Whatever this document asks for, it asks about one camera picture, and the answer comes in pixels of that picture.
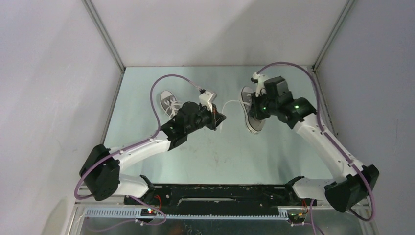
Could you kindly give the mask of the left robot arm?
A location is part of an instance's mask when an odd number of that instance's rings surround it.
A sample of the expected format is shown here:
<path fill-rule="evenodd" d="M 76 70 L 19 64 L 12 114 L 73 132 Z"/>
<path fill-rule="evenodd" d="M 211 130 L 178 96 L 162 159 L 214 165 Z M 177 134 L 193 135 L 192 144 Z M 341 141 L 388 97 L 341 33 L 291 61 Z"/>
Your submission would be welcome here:
<path fill-rule="evenodd" d="M 143 204 L 154 200 L 152 183 L 144 175 L 137 178 L 123 172 L 132 165 L 153 155 L 170 151 L 187 141 L 188 135 L 204 127 L 215 131 L 227 117 L 215 105 L 212 110 L 195 102 L 186 102 L 153 137 L 127 147 L 110 149 L 103 144 L 95 146 L 80 169 L 80 183 L 89 195 L 76 195 L 77 199 L 93 197 L 96 201 L 113 195 L 136 197 Z"/>

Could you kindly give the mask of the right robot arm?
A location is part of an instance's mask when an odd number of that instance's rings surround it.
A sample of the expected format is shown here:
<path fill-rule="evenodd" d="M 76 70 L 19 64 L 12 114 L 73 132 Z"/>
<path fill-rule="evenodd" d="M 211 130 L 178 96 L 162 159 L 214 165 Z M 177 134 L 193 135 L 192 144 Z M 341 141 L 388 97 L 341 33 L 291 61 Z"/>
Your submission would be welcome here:
<path fill-rule="evenodd" d="M 310 198 L 326 201 L 335 210 L 346 212 L 363 199 L 373 197 L 379 170 L 374 165 L 364 165 L 350 154 L 326 128 L 307 99 L 293 99 L 291 93 L 271 96 L 255 92 L 248 94 L 247 99 L 243 103 L 247 120 L 261 123 L 270 116 L 278 117 L 315 148 L 332 176 L 331 180 L 303 176 L 291 180 L 291 187 L 284 192 L 289 204 L 296 205 Z"/>

